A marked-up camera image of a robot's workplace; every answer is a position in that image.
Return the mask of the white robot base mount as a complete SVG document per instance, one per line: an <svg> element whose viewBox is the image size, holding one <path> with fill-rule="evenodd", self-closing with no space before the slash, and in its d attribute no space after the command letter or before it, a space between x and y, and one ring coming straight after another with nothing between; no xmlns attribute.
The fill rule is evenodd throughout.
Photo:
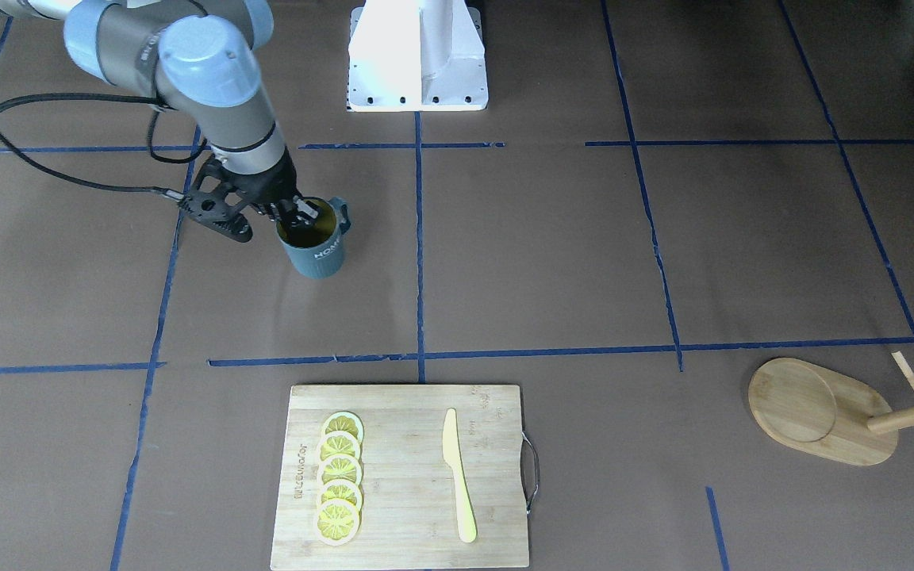
<svg viewBox="0 0 914 571"><path fill-rule="evenodd" d="M482 1L367 1L351 12L346 108L478 112L489 105Z"/></svg>

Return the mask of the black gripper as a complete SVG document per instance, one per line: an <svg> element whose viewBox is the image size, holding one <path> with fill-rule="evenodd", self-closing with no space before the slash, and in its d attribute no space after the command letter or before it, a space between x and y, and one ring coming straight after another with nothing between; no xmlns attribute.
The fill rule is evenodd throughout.
<svg viewBox="0 0 914 571"><path fill-rule="evenodd" d="M297 186L297 171L289 149L282 146L276 152L276 162L256 173L242 174L229 169L231 158L221 158L214 152L209 159L218 159L229 172L239 175L240 185L247 189L251 202L247 207L275 221L284 232L305 227L305 220L318 220L318 206L301 197Z"/></svg>

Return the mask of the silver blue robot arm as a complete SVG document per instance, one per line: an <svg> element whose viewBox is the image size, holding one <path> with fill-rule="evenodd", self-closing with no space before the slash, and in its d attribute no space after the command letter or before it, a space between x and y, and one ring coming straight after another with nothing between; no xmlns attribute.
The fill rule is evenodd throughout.
<svg viewBox="0 0 914 571"><path fill-rule="evenodd" d="M192 116L213 153L189 190L152 189L186 217L241 243L246 207L283 230L315 225L253 54L272 35L267 2L0 1L0 16L60 21L72 61L124 102Z"/></svg>

